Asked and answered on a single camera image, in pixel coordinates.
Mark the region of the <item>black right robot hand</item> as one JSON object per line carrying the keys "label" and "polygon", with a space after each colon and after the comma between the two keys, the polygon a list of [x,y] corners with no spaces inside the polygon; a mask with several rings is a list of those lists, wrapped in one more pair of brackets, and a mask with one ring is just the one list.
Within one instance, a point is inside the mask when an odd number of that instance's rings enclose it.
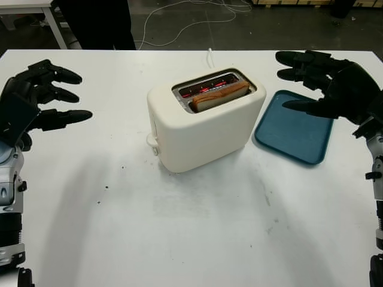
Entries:
{"label": "black right robot hand", "polygon": [[276,60],[288,66],[277,72],[282,80],[301,82],[311,90],[321,90],[318,100],[291,100],[283,107],[309,115],[337,119],[344,117],[361,125],[372,116],[370,105],[381,89],[356,62],[338,60],[328,53],[278,51]]}

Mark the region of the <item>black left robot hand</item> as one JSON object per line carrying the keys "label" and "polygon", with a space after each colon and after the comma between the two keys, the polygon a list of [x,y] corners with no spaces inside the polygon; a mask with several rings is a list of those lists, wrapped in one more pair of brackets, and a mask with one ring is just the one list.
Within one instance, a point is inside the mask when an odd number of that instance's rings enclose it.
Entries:
{"label": "black left robot hand", "polygon": [[29,151],[32,139],[29,131],[64,129],[68,124],[86,121],[92,112],[86,110],[41,110],[39,104],[51,101],[78,103],[80,98],[54,82],[81,84],[82,78],[73,71],[56,66],[45,59],[11,77],[1,93],[1,141],[10,147]]}

